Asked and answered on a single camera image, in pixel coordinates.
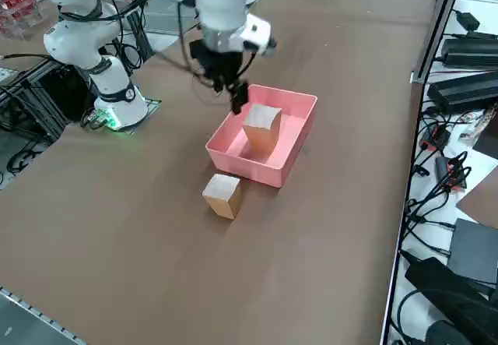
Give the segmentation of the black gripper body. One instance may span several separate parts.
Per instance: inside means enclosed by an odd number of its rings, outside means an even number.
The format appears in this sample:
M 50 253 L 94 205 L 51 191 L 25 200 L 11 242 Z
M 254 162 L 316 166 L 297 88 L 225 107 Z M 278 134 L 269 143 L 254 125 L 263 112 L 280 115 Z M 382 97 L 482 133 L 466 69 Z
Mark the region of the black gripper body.
M 210 80 L 212 84 L 243 84 L 241 79 L 243 53 L 228 51 L 219 53 L 208 49 L 203 40 L 189 43 L 191 58 L 200 65 L 200 70 L 194 70 L 193 76 L 200 80 Z

